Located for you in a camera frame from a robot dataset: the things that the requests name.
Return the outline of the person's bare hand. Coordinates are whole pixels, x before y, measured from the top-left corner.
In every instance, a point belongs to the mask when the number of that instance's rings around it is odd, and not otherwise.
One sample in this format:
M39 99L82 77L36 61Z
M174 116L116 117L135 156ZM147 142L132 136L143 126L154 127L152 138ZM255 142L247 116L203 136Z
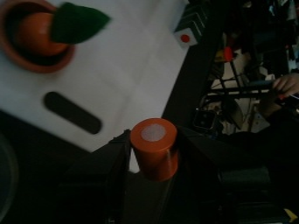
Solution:
M279 97L289 97L299 93L299 73L290 73L278 78L273 84Z

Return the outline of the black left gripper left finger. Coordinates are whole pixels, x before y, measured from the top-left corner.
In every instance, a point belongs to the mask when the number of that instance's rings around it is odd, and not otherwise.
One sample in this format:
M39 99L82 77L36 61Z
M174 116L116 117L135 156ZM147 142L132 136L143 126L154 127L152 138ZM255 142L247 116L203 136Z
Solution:
M130 131L80 159L58 189L58 224L120 224L131 157Z

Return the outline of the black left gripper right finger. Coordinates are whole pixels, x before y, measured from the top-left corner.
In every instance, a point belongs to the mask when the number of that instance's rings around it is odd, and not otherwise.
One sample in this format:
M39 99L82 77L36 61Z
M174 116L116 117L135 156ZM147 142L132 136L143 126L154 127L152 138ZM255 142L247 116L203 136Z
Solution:
M163 224L234 224L233 205L221 183L233 147L179 128L182 164L167 193Z

